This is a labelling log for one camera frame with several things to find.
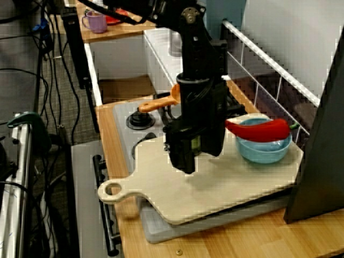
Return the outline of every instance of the red chili pepper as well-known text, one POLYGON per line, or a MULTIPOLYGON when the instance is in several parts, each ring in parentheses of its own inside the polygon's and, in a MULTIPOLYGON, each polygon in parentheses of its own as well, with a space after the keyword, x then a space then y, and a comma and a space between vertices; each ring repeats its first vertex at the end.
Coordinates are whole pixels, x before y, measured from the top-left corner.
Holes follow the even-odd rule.
POLYGON ((227 120, 225 125, 236 136, 255 142, 284 140, 290 134, 290 127, 284 119, 276 119, 258 125, 237 125, 227 120))

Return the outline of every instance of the purple mug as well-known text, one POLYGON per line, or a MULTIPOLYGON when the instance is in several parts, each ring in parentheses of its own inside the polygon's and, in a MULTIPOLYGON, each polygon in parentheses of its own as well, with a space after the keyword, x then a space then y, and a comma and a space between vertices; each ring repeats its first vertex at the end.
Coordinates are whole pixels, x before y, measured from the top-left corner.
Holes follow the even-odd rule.
POLYGON ((105 15, 89 11, 81 19, 82 25, 91 30, 93 33, 103 33, 106 31, 108 25, 106 23, 105 15), (86 26, 84 19, 87 18, 89 27, 86 26))

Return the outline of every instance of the red plate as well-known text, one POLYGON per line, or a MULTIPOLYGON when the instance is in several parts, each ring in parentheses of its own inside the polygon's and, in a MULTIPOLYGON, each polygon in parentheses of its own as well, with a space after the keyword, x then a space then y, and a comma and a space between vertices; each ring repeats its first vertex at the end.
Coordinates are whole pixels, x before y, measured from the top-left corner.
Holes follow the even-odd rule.
MULTIPOLYGON (((122 9, 117 9, 117 10, 116 10, 116 13, 119 13, 120 15, 128 16, 128 13, 127 13, 126 11, 122 10, 122 9)), ((108 25, 115 25, 115 24, 121 23, 120 20, 115 19, 115 18, 112 18, 112 17, 110 17, 110 16, 105 16, 105 18, 106 18, 106 23, 107 23, 108 25)))

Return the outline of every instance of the wooden cutting board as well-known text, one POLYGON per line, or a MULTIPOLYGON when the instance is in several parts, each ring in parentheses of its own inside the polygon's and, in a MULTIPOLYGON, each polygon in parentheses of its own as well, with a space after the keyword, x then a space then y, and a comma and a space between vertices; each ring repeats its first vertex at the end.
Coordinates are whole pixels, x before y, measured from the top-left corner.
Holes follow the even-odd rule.
MULTIPOLYGON (((266 116, 248 114, 231 121, 239 123, 255 117, 266 116)), ((222 153, 218 157, 201 153, 195 158, 196 171, 188 175, 172 167, 163 143, 163 137, 159 137, 139 144, 135 171, 127 178, 103 183, 98 189, 99 198, 111 204, 141 196, 168 223, 182 224, 291 187, 303 155, 292 143, 279 162, 253 163, 238 153, 235 136, 227 131, 222 153), (110 187, 121 190, 108 195, 110 187)))

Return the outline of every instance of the wooden shelf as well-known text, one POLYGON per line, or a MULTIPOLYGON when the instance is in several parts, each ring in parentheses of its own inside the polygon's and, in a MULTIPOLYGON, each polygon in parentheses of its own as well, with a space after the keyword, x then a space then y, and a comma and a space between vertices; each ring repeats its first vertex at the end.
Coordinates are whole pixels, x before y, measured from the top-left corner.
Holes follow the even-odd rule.
MULTIPOLYGON (((79 18, 81 35, 82 35, 82 39, 84 43, 92 43, 92 42, 103 41, 103 40, 132 37, 135 35, 143 34, 144 30, 152 30, 155 28, 155 24, 149 21, 143 24, 139 24, 139 25, 121 23, 118 25, 107 26, 106 32, 101 33, 101 34, 96 34, 96 33, 91 32, 89 29, 85 28, 82 25, 81 19, 84 16, 86 8, 88 7, 80 2, 77 2, 77 5, 76 5, 77 15, 79 18)), ((128 13, 128 14, 130 18, 136 21, 139 21, 141 19, 141 17, 133 15, 132 13, 128 13)))

